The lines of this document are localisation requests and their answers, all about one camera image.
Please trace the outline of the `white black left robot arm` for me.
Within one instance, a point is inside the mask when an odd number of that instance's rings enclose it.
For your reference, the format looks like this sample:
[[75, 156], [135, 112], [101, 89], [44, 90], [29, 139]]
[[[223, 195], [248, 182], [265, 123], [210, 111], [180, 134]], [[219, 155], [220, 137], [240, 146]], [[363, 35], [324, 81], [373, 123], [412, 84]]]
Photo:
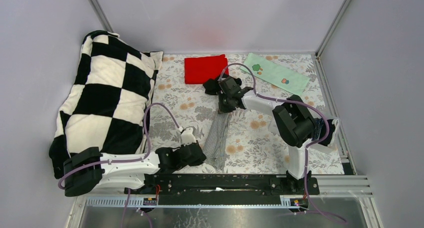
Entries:
[[186, 166], [199, 166], [206, 158], [198, 142], [125, 155], [101, 153], [97, 147], [90, 147], [64, 162], [64, 175], [58, 187], [67, 197], [121, 189], [139, 189], [148, 194], [155, 188], [152, 176], [171, 174]]

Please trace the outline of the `grey striped underwear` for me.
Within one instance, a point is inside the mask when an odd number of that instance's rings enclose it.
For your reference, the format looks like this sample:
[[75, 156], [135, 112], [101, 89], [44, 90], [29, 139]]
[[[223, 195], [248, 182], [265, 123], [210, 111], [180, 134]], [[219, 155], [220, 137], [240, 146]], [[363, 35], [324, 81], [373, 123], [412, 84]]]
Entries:
[[231, 113], [215, 115], [203, 147], [203, 153], [206, 155], [205, 163], [221, 171], [224, 170], [228, 158], [225, 148], [231, 117]]

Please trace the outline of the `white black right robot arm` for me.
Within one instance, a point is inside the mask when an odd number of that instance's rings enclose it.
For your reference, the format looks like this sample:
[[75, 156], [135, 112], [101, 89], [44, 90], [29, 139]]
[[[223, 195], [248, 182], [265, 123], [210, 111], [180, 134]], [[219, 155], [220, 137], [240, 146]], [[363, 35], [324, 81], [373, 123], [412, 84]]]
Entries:
[[305, 168], [306, 145], [312, 141], [315, 129], [315, 119], [299, 96], [284, 100], [266, 98], [256, 94], [252, 87], [244, 87], [229, 76], [218, 79], [218, 110], [220, 113], [230, 113], [240, 108], [254, 110], [273, 117], [268, 129], [280, 135], [288, 145], [290, 163], [286, 166], [291, 175], [287, 180], [287, 188], [293, 194], [301, 193], [306, 187]]

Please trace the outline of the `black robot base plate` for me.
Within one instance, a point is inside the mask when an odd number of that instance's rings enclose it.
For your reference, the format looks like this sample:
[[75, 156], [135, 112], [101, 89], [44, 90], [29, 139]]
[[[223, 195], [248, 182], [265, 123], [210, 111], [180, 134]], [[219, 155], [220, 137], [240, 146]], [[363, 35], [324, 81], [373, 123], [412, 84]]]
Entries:
[[188, 191], [255, 191], [264, 195], [306, 194], [304, 179], [272, 174], [158, 174], [148, 175], [133, 194], [181, 194]]

